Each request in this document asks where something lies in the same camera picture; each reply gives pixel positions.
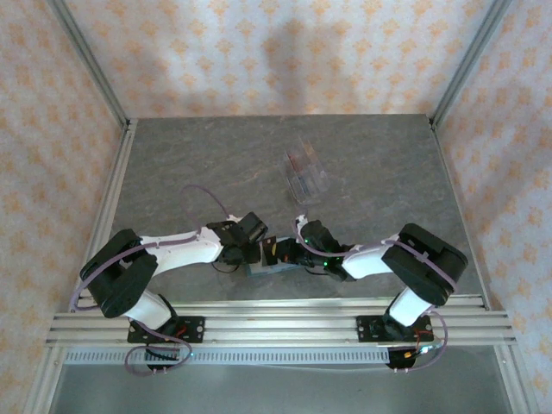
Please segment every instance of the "gray floor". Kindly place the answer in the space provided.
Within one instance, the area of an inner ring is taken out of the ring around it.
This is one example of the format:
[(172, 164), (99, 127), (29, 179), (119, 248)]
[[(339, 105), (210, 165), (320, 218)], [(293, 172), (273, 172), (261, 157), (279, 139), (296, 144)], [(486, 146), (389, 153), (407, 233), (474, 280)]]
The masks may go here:
[(50, 413), (511, 412), (492, 347), (451, 347), (408, 374), (321, 368), (186, 366), (139, 378), (120, 366), (65, 366)]
[[(122, 184), (113, 231), (170, 235), (192, 229), (183, 202), (201, 223), (223, 215), (207, 196), (186, 184), (210, 188), (229, 211), (254, 211), (270, 235), (289, 235), (298, 214), (279, 165), (285, 148), (308, 138), (331, 180), (321, 204), (310, 207), (342, 243), (369, 243), (414, 222), (457, 246), (470, 259), (461, 293), (480, 293), (455, 198), (423, 115), (263, 116), (141, 119)], [(393, 275), (354, 283), (312, 276), (302, 269), (248, 278), (209, 265), (180, 268), (155, 278), (153, 292), (172, 301), (356, 298), (394, 296)]]

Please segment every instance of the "orange component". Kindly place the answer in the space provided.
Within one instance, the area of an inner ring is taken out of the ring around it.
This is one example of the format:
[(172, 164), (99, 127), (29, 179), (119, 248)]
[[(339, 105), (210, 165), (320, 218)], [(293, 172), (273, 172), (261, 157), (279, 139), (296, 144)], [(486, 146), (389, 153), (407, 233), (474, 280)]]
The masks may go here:
[(186, 325), (184, 325), (184, 328), (182, 328), (181, 330), (179, 330), (179, 332), (176, 334), (176, 337), (180, 337), (181, 335), (183, 335), (186, 330), (188, 329), (188, 327)]

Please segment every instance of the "patterned wall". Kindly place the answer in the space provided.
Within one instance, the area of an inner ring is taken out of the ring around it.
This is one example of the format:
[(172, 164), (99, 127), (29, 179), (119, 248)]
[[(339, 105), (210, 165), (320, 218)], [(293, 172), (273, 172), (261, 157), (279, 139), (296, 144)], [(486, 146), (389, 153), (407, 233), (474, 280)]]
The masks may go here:
[(69, 1), (130, 116), (430, 113), (491, 0)]
[(514, 2), (439, 136), (495, 300), (552, 412), (552, 3)]
[(43, 0), (0, 4), (0, 412), (66, 310), (120, 129)]

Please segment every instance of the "vented metal strip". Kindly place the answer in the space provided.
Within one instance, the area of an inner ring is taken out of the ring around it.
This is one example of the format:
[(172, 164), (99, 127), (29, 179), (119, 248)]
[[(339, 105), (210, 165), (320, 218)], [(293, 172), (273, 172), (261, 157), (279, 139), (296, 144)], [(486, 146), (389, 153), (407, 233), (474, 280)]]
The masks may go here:
[[(166, 356), (181, 356), (167, 348)], [(122, 365), (129, 348), (71, 348), (66, 365)], [(343, 365), (384, 364), (389, 362), (387, 349), (376, 347), (356, 348), (202, 348), (195, 349), (186, 362), (190, 365)], [(136, 351), (129, 357), (130, 364), (166, 365), (158, 357)]]

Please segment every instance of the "wire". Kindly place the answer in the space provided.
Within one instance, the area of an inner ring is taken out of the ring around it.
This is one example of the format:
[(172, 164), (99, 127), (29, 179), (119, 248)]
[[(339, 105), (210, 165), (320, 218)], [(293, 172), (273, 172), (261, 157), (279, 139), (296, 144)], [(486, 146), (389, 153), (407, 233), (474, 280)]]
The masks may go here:
[(155, 358), (159, 358), (160, 360), (163, 360), (163, 361), (178, 361), (179, 360), (179, 358), (176, 357), (176, 356), (167, 356), (167, 355), (157, 354), (154, 351), (150, 351), (149, 349), (146, 349), (146, 354), (152, 355)]
[[(177, 362), (176, 364), (170, 366), (169, 368), (167, 367), (163, 367), (163, 373), (167, 373), (168, 371), (172, 371), (178, 367), (182, 367), (182, 365), (184, 365), (184, 363), (186, 361), (188, 361), (190, 359), (190, 357), (192, 356), (192, 353), (193, 353), (193, 349), (191, 348), (191, 345), (184, 341), (183, 339), (180, 339), (180, 338), (177, 338), (175, 336), (169, 336), (169, 335), (163, 335), (163, 334), (160, 334), (159, 332), (155, 332), (154, 330), (148, 328), (146, 325), (144, 325), (142, 322), (139, 322), (139, 321), (136, 321), (136, 323), (138, 323), (138, 325), (144, 329), (147, 333), (149, 333), (150, 335), (153, 335), (153, 336), (157, 336), (158, 338), (161, 338), (161, 339), (165, 339), (165, 340), (168, 340), (168, 341), (172, 341), (172, 342), (177, 342), (177, 343), (181, 343), (183, 344), (184, 346), (186, 346), (188, 348), (188, 354), (186, 355), (186, 357), (182, 358), (182, 360), (180, 362)], [(157, 374), (157, 369), (154, 369), (153, 371), (136, 371), (130, 364), (129, 364), (129, 359), (130, 359), (130, 356), (137, 350), (140, 350), (140, 349), (145, 349), (146, 351), (167, 351), (167, 350), (170, 350), (170, 348), (167, 348), (167, 347), (155, 347), (155, 346), (151, 346), (151, 345), (139, 345), (137, 347), (134, 347), (132, 349), (130, 349), (126, 356), (124, 357), (124, 367), (125, 369), (127, 370), (128, 373), (131, 373), (137, 377), (149, 377), (151, 375), (155, 375)]]
[[(220, 206), (221, 210), (223, 211), (224, 215), (226, 216), (226, 218), (229, 218), (230, 215), (228, 213), (228, 211), (226, 210), (226, 208), (224, 207), (223, 203), (221, 203), (221, 201), (215, 196), (215, 194), (213, 194), (210, 190), (208, 190), (207, 188), (201, 186), (201, 185), (196, 185), (196, 184), (190, 184), (190, 185), (185, 185), (181, 192), (183, 192), (184, 190), (187, 190), (188, 188), (198, 188), (199, 190), (202, 190), (204, 192), (206, 192), (207, 194), (209, 194), (214, 200), (215, 202)], [(120, 254), (117, 254), (116, 256), (112, 257), (111, 259), (105, 261), (102, 265), (100, 265), (96, 270), (94, 270), (92, 272), (92, 274), (90, 276), (88, 276), (85, 280), (83, 280), (83, 282), (78, 286), (78, 288), (75, 290), (75, 292), (73, 293), (73, 295), (71, 296), (71, 302), (70, 302), (70, 308), (71, 308), (71, 311), (72, 312), (76, 312), (76, 311), (91, 311), (93, 309), (98, 309), (99, 306), (98, 305), (94, 305), (94, 306), (78, 306), (78, 300), (80, 299), (80, 294), (82, 293), (82, 291), (84, 289), (86, 289), (90, 283), (92, 283), (100, 274), (102, 274), (102, 272), (107, 269), (108, 267), (114, 265), (115, 263), (118, 263), (120, 260), (124, 259), (125, 257), (127, 256), (130, 256), (131, 254), (134, 254), (136, 252), (140, 252), (141, 250), (145, 250), (147, 248), (157, 248), (157, 247), (165, 247), (165, 246), (178, 246), (178, 245), (181, 245), (181, 244), (186, 244), (186, 243), (189, 243), (189, 242), (192, 242), (194, 240), (197, 240), (199, 234), (201, 233), (201, 224), (199, 224), (198, 220), (196, 219), (196, 217), (194, 215), (192, 215), (192, 213), (190, 213), (184, 206), (184, 213), (188, 216), (188, 218), (194, 222), (196, 224), (196, 227), (197, 227), (197, 230), (196, 230), (196, 233), (190, 237), (187, 237), (185, 239), (180, 239), (180, 240), (173, 240), (173, 241), (160, 241), (159, 243), (157, 242), (151, 242), (151, 243), (146, 243), (146, 244), (141, 244), (141, 245), (138, 245), (138, 246), (135, 246), (133, 248), (129, 248), (128, 250), (125, 250), (124, 252), (120, 253)], [(163, 368), (163, 372), (166, 373), (167, 371), (169, 370), (172, 370), (172, 369), (175, 369), (177, 367), (181, 367), (189, 358), (190, 356), (192, 355), (192, 348), (191, 348), (191, 345), (182, 340), (182, 339), (179, 339), (178, 337), (174, 337), (174, 336), (167, 336), (167, 335), (163, 335), (163, 334), (160, 334), (159, 332), (156, 332), (150, 328), (148, 328), (145, 324), (143, 324), (142, 322), (140, 321), (136, 321), (136, 323), (138, 323), (138, 325), (144, 329), (146, 332), (148, 332), (149, 334), (153, 335), (153, 336), (157, 336), (161, 339), (165, 339), (165, 340), (168, 340), (168, 341), (172, 341), (172, 342), (176, 342), (176, 343), (182, 343), (183, 345), (185, 345), (187, 348), (188, 348), (188, 355), (182, 359), (182, 361), (178, 362), (177, 364), (174, 364), (173, 366), (169, 367), (169, 368), (166, 368), (164, 367)], [(148, 377), (150, 375), (155, 375), (157, 373), (157, 370), (154, 369), (152, 372), (141, 372), (141, 371), (136, 371), (134, 370), (130, 365), (129, 365), (129, 358), (130, 356), (137, 350), (139, 349), (145, 349), (146, 351), (152, 351), (152, 350), (158, 350), (158, 351), (166, 351), (167, 348), (166, 347), (155, 347), (155, 346), (150, 346), (150, 345), (140, 345), (138, 347), (134, 347), (132, 349), (130, 349), (126, 356), (125, 356), (125, 359), (124, 359), (124, 366), (125, 366), (125, 369), (127, 370), (127, 372), (129, 373), (132, 373), (133, 375), (136, 375), (136, 376), (139, 376), (139, 377)]]
[(304, 267), (304, 270), (305, 270), (307, 273), (315, 274), (316, 276), (328, 276), (327, 273), (316, 273), (316, 272), (311, 272), (311, 271), (309, 270), (308, 267)]
[(435, 335), (432, 331), (430, 330), (417, 330), (417, 329), (414, 329), (414, 332), (416, 332), (416, 335), (417, 335), (417, 341), (416, 341), (416, 351), (419, 350), (420, 348), (420, 342), (422, 340), (422, 336), (420, 334), (428, 334), (428, 335), (433, 335), (434, 338), (436, 338), (438, 341), (441, 341), (441, 338), (437, 335)]
[(395, 372), (409, 373), (410, 371), (419, 371), (420, 369), (431, 367), (433, 364), (439, 361), (442, 358), (442, 355), (445, 353), (445, 350), (447, 349), (447, 344), (449, 343), (449, 328), (445, 323), (444, 317), (442, 317), (440, 313), (438, 313), (435, 310), (431, 310), (429, 313), (435, 315), (441, 321), (442, 330), (444, 331), (442, 346), (437, 350), (437, 354), (431, 360), (427, 361), (425, 364), (421, 365), (420, 367), (396, 369)]
[(322, 373), (383, 373), (383, 372), (389, 372), (388, 367), (382, 367), (381, 365), (376, 364), (367, 364), (370, 365), (370, 367), (361, 367), (361, 368), (342, 368), (342, 367), (336, 367), (333, 368), (331, 365), (326, 366), (293, 366), (293, 365), (271, 365), (270, 363), (266, 365), (250, 365), (248, 367), (251, 368), (257, 368), (257, 369), (280, 369), (280, 370), (287, 370), (287, 371), (303, 371), (303, 372), (322, 372)]
[(406, 250), (408, 253), (412, 254), (414, 257), (416, 257), (422, 263), (424, 263), (428, 267), (430, 267), (431, 270), (433, 270), (435, 273), (437, 273), (439, 276), (441, 276), (441, 278), (445, 279), (445, 281), (452, 288), (452, 292), (457, 292), (458, 291), (458, 285), (456, 284), (456, 282), (450, 276), (448, 276), (438, 265), (436, 265), (431, 260), (429, 260), (427, 256), (425, 256), (423, 254), (420, 254), (417, 250), (411, 248), (407, 244), (404, 244), (403, 242), (398, 241), (398, 240), (388, 239), (388, 240), (384, 240), (384, 243), (387, 244), (387, 245), (394, 244), (395, 246), (399, 246), (403, 250)]
[(326, 253), (326, 252), (321, 252), (320, 250), (316, 250), (315, 248), (312, 248), (311, 246), (309, 246), (305, 242), (305, 240), (301, 236), (300, 232), (298, 231), (295, 220), (292, 222), (292, 227), (293, 227), (293, 233), (295, 234), (295, 237), (299, 241), (299, 244), (301, 246), (303, 246), (304, 248), (306, 248), (309, 252), (311, 252), (313, 254), (317, 254), (317, 255), (322, 256), (322, 257), (342, 257), (342, 258), (346, 258), (346, 257), (349, 257), (352, 254), (357, 254), (361, 251), (373, 250), (373, 249), (376, 249), (376, 248), (380, 248), (381, 244), (387, 244), (387, 245), (394, 244), (394, 245), (399, 246), (400, 248), (406, 250), (408, 253), (412, 254), (414, 257), (416, 257), (422, 263), (424, 263), (428, 267), (430, 267), (431, 270), (433, 270), (435, 273), (437, 273), (439, 276), (441, 276), (441, 278), (443, 278), (450, 285), (450, 287), (452, 288), (452, 292), (458, 292), (458, 285), (456, 284), (456, 282), (450, 276), (448, 276), (438, 265), (436, 265), (431, 260), (429, 260), (427, 258), (427, 256), (419, 253), (417, 250), (411, 248), (410, 246), (404, 244), (401, 241), (388, 239), (388, 240), (384, 240), (382, 243), (374, 243), (373, 245), (362, 246), (360, 250), (349, 250), (348, 252), (341, 252), (341, 253)]
[[(230, 215), (228, 213), (228, 211), (226, 210), (226, 207), (224, 207), (223, 203), (221, 203), (221, 201), (216, 197), (215, 194), (213, 194), (210, 190), (208, 190), (207, 188), (203, 187), (202, 185), (198, 185), (198, 184), (189, 184), (189, 185), (185, 185), (182, 190), (180, 192), (184, 192), (185, 190), (189, 189), (189, 188), (198, 188), (199, 190), (202, 190), (204, 192), (206, 192), (207, 194), (209, 194), (213, 200), (215, 200), (215, 202), (220, 206), (221, 210), (223, 211), (224, 215), (226, 216), (226, 218), (229, 218)], [(133, 253), (136, 253), (136, 252), (139, 252), (141, 250), (144, 250), (144, 249), (147, 249), (147, 248), (157, 248), (157, 247), (168, 247), (168, 246), (178, 246), (178, 245), (181, 245), (181, 244), (186, 244), (188, 242), (192, 242), (194, 240), (196, 240), (198, 238), (198, 235), (199, 233), (201, 233), (201, 224), (198, 223), (198, 220), (196, 219), (196, 217), (194, 215), (192, 215), (191, 212), (189, 212), (185, 206), (184, 207), (184, 213), (188, 216), (188, 218), (194, 222), (196, 224), (196, 234), (195, 235), (192, 235), (186, 239), (180, 239), (180, 240), (171, 240), (171, 241), (160, 241), (159, 243), (156, 243), (156, 242), (151, 242), (151, 243), (147, 243), (147, 244), (141, 244), (139, 246), (135, 246), (133, 248), (130, 248), (128, 250), (125, 250), (124, 252), (112, 257), (111, 259), (107, 260), (105, 263), (103, 263), (103, 265), (101, 265), (100, 267), (98, 267), (94, 272), (92, 272), (92, 274), (87, 277), (77, 288), (77, 290), (75, 290), (75, 292), (73, 293), (73, 295), (71, 296), (71, 302), (70, 302), (70, 307), (71, 307), (71, 312), (76, 312), (76, 311), (91, 311), (91, 310), (94, 310), (94, 309), (98, 309), (99, 306), (98, 305), (94, 305), (94, 306), (83, 306), (83, 307), (80, 307), (78, 306), (78, 300), (80, 298), (80, 294), (82, 293), (82, 291), (84, 289), (86, 289), (90, 283), (92, 283), (94, 281), (95, 278), (97, 278), (105, 269), (107, 269), (108, 267), (110, 267), (111, 265), (114, 265), (115, 263), (117, 263), (119, 260), (121, 259), (124, 259), (125, 257), (127, 256), (130, 256), (131, 254)]]
[(216, 267), (215, 262), (213, 262), (213, 261), (210, 263), (210, 265), (213, 266), (213, 269), (215, 269), (217, 272), (226, 273), (226, 274), (231, 274), (231, 273), (235, 272), (236, 270), (238, 270), (240, 268), (240, 265), (235, 265), (234, 270), (225, 271), (225, 270), (221, 270), (218, 267)]

